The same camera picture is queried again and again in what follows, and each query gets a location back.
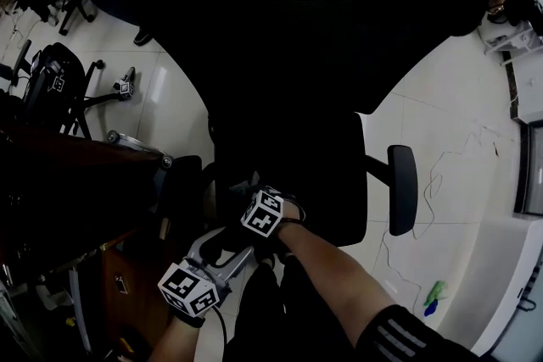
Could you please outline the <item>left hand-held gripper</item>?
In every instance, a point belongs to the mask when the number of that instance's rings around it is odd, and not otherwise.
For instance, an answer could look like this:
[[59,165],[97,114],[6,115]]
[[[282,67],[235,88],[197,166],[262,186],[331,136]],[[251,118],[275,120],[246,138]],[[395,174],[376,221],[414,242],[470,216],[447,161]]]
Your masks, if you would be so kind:
[[189,252],[179,264],[172,263],[158,283],[165,301],[177,311],[190,317],[199,317],[213,307],[221,306],[232,292],[230,281],[244,270],[253,256],[249,246],[234,254],[218,266],[219,277],[203,268],[194,259],[219,259],[222,255],[222,232],[220,227],[196,239]]

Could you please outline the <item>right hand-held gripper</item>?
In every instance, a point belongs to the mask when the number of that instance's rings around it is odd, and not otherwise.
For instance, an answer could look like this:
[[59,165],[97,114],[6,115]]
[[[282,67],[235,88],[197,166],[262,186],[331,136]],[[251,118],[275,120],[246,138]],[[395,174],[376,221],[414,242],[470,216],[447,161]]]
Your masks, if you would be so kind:
[[285,217],[285,204],[295,203],[292,195],[269,186],[251,188],[251,200],[242,215],[241,225],[262,237],[269,237]]

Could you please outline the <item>person's right hand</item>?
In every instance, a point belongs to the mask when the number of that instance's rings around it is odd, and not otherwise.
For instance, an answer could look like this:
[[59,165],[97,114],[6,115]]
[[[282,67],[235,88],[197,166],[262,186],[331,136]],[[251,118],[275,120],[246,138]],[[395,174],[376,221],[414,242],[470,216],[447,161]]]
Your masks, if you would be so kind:
[[288,199],[283,200],[283,217],[282,220],[297,220],[305,219],[305,211],[293,201]]

